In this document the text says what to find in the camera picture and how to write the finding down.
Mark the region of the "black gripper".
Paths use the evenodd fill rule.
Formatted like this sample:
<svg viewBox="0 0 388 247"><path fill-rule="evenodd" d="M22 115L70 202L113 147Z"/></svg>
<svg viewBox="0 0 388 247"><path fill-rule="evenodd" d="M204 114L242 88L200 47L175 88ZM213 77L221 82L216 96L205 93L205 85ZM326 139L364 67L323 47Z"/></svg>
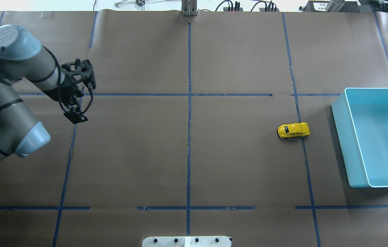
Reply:
<svg viewBox="0 0 388 247"><path fill-rule="evenodd" d="M50 99L62 103L64 107L70 107L63 114L74 125L88 121L88 118L78 111L79 98L82 97L82 92L77 85L69 86L61 89L60 85L64 80L64 76L50 76L45 80L45 94Z"/></svg>

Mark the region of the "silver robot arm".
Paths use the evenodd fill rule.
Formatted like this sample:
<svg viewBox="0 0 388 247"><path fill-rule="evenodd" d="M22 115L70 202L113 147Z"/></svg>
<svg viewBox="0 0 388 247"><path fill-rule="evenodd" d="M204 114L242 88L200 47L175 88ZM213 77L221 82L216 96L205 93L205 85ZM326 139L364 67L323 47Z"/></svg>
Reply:
<svg viewBox="0 0 388 247"><path fill-rule="evenodd" d="M0 162L12 154L27 157L51 139L13 88L24 78L56 101L71 123L88 120L79 103L83 93L78 84L84 84L93 96L96 81L91 62L76 59L59 64L25 27L0 26Z"/></svg>

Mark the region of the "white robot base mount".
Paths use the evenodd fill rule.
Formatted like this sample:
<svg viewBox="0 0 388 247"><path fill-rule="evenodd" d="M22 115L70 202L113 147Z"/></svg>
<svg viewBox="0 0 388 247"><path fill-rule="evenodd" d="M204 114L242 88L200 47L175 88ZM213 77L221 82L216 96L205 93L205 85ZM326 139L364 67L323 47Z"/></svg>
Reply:
<svg viewBox="0 0 388 247"><path fill-rule="evenodd" d="M149 236L142 247L232 247L228 236Z"/></svg>

